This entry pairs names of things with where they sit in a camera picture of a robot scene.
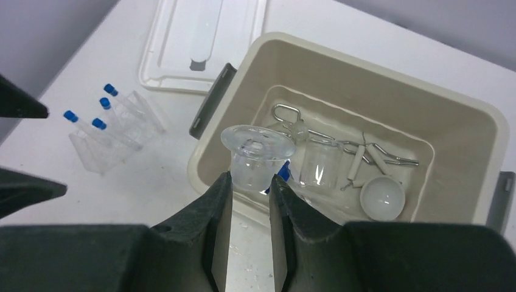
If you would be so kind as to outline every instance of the plastic tub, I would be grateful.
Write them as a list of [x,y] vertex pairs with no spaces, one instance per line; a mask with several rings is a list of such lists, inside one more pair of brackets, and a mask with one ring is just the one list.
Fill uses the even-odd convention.
[[[397,220],[486,223],[509,132],[496,108],[283,33],[266,34],[251,46],[204,129],[188,165],[197,192],[205,192],[231,163],[220,133],[233,125],[275,123],[271,109],[277,103],[299,109],[313,130],[356,142],[364,131],[368,142],[419,160],[418,167],[391,167],[406,193]],[[297,170],[303,156],[300,147],[291,158]],[[343,155],[343,175],[328,196],[348,220],[367,220],[360,190],[344,194],[339,188],[352,160]],[[357,178],[379,174],[363,164]],[[234,199],[236,212],[269,226],[267,196],[242,192]]]

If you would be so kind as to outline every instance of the glass beaker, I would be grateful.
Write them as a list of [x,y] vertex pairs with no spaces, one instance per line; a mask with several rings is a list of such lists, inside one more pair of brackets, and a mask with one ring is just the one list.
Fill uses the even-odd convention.
[[306,144],[299,183],[321,190],[335,188],[341,158],[342,150],[337,141],[310,138]]
[[222,131],[221,140],[231,150],[231,178],[244,190],[262,191],[285,161],[296,151],[287,137],[267,128],[238,125]]

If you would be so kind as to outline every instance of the blue plastic piece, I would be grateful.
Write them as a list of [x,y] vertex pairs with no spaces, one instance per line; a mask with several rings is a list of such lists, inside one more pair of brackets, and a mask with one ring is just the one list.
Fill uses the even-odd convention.
[[72,123],[75,123],[79,120],[79,118],[74,114],[73,111],[65,111],[63,114],[63,117],[65,117],[67,120],[69,120]]
[[105,123],[105,122],[102,122],[102,120],[101,120],[101,119],[99,119],[98,117],[97,117],[97,118],[95,118],[95,119],[93,120],[93,122],[91,122],[91,124],[92,124],[95,128],[98,128],[98,129],[101,129],[101,130],[105,130],[105,129],[106,129],[106,127],[108,126],[108,125],[106,125],[106,123]]
[[[290,164],[290,161],[286,161],[285,164],[281,167],[281,169],[277,172],[277,175],[281,176],[282,179],[285,181],[288,181],[290,178],[290,171],[288,171],[288,165]],[[270,188],[265,190],[265,193],[269,193]]]
[[99,101],[103,109],[108,110],[111,108],[110,100],[107,97],[102,97]]
[[118,95],[118,91],[110,83],[108,83],[108,84],[106,84],[106,86],[104,86],[104,91],[109,93],[109,94],[111,94],[111,96],[117,96]]

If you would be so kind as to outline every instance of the gray container handle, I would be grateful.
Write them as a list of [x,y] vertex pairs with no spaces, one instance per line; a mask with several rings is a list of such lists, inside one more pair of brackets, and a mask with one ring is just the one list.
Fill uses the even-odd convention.
[[514,195],[514,172],[500,172],[497,187],[491,201],[486,226],[503,233],[507,228],[507,219],[511,211],[512,196]]
[[237,70],[229,63],[227,63],[222,71],[220,71],[220,74],[217,79],[215,79],[215,82],[213,82],[208,95],[204,99],[201,108],[199,108],[197,115],[193,119],[192,126],[190,126],[189,131],[190,136],[197,140],[201,138],[236,73]]

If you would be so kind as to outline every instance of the white ceramic dish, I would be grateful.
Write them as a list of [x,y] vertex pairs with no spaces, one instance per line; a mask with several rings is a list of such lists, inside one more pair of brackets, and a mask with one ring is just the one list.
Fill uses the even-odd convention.
[[369,218],[376,221],[392,221],[403,211],[405,191],[392,177],[377,176],[362,187],[360,205]]

